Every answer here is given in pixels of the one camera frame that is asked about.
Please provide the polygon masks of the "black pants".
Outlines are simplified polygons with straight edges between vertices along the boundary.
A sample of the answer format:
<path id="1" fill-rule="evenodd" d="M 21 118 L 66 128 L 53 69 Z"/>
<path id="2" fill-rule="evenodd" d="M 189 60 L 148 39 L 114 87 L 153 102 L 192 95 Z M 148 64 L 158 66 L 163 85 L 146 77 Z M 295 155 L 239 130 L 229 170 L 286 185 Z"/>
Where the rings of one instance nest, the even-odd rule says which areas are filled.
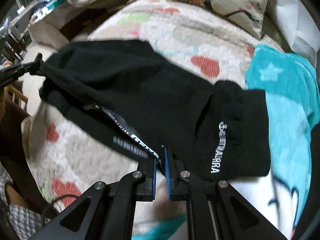
<path id="1" fill-rule="evenodd" d="M 148 42 L 75 42 L 41 63 L 43 101 L 135 160 L 170 149 L 203 180 L 264 177 L 271 167 L 263 90 L 208 81 Z"/>

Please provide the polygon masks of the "heart patterned quilt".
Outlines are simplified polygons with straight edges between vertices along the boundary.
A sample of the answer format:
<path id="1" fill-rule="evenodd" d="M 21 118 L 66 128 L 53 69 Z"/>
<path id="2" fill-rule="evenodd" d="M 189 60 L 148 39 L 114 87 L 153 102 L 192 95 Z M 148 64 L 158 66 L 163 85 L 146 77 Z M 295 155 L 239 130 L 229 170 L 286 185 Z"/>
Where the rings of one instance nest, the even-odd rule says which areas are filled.
<path id="1" fill-rule="evenodd" d="M 201 7 L 167 0 L 130 3 L 89 35 L 89 40 L 142 40 L 173 64 L 211 83 L 245 84 L 254 49 L 278 45 L 256 39 Z M 113 183 L 137 162 L 103 145 L 55 107 L 41 102 L 36 115 L 22 122 L 25 158 L 47 201 L 61 197 L 62 211 L 96 181 Z M 184 202 L 168 200 L 165 179 L 157 174 L 156 199 L 136 206 L 133 239 L 186 239 Z"/>

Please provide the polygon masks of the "turquoise white fleece blanket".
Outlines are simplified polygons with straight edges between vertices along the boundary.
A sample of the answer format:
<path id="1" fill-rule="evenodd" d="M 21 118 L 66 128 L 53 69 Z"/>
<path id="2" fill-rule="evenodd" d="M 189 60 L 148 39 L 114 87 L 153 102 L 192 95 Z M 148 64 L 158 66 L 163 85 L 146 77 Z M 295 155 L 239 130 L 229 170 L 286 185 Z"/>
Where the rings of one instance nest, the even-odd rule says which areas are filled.
<path id="1" fill-rule="evenodd" d="M 311 131 L 319 123 L 316 72 L 298 55 L 259 45 L 244 77 L 243 90 L 266 94 L 271 167 L 264 177 L 228 181 L 291 238 L 310 190 Z"/>

